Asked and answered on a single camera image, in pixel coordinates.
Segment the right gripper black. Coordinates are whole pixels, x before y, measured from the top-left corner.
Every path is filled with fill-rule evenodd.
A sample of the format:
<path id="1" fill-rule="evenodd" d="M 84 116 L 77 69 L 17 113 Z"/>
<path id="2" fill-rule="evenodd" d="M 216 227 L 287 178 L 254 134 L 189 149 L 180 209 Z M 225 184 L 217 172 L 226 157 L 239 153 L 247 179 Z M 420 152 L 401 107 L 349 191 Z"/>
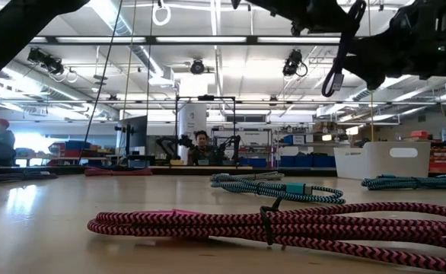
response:
<path id="1" fill-rule="evenodd" d="M 347 31 L 347 13 L 336 0 L 248 0 L 291 21 L 291 34 L 303 30 L 311 33 L 344 33 Z M 398 11 L 389 27 L 374 36 L 355 39 L 344 59 L 345 70 L 357 75 L 374 90 L 387 77 L 410 75 L 413 62 L 407 56 L 412 45 L 413 12 Z"/>

